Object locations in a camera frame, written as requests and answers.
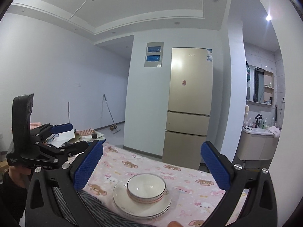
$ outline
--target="stack of plates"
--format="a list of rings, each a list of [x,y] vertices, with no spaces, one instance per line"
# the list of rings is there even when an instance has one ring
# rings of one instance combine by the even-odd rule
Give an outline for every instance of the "stack of plates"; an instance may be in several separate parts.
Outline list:
[[[166,190],[160,201],[151,204],[143,204],[135,202],[128,196],[127,182],[128,179],[120,181],[113,191],[114,204],[126,217],[148,220],[159,217],[168,210],[172,202],[172,197],[168,190]]]

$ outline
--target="bowl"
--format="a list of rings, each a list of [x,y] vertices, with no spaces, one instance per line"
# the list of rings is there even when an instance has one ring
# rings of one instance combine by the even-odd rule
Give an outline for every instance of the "bowl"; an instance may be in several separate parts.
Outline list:
[[[137,174],[131,177],[126,185],[128,196],[132,200],[144,204],[151,204],[161,200],[165,190],[165,181],[151,173]]]

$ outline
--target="recessed light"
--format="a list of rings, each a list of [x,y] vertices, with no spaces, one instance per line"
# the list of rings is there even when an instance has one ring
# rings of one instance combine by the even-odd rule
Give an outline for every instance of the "recessed light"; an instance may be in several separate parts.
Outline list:
[[[267,21],[270,21],[272,19],[272,17],[270,16],[270,14],[266,17]]]

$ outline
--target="pink tablecloth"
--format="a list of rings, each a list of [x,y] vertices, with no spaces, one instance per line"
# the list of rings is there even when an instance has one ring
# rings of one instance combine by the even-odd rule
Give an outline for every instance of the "pink tablecloth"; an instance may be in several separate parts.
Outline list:
[[[84,190],[100,199],[107,208],[117,214],[119,211],[112,200],[114,186],[121,179],[130,178],[138,173],[154,173],[161,176],[172,194],[172,204],[164,215],[140,221],[141,223],[166,227],[169,222],[178,221],[184,227],[199,226],[209,217],[225,194],[209,173],[164,164],[108,143],[103,146],[103,156]],[[228,224],[237,219],[245,199],[246,193],[243,192]]]

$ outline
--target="gold refrigerator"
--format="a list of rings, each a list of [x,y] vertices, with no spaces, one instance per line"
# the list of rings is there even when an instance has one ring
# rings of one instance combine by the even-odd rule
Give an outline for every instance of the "gold refrigerator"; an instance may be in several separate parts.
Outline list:
[[[212,104],[212,50],[173,48],[163,162],[198,169]]]

